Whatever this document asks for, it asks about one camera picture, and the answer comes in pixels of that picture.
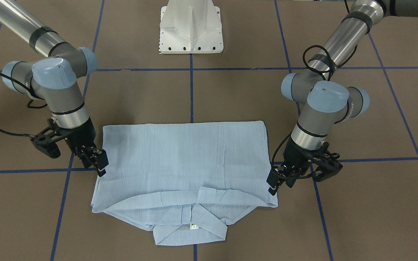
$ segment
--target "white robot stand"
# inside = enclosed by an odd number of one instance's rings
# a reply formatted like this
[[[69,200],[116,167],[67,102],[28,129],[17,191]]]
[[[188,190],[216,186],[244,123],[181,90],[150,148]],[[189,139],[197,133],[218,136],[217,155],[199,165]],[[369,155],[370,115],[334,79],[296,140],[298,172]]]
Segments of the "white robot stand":
[[[161,8],[159,53],[221,53],[220,8],[212,0],[169,0]]]

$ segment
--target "fabric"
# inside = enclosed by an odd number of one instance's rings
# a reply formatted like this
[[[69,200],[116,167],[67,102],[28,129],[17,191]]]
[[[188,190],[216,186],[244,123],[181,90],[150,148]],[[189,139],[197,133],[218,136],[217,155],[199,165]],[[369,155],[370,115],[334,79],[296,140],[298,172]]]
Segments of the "fabric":
[[[261,121],[105,126],[103,148],[93,213],[153,231],[156,245],[223,241],[227,225],[278,206]]]

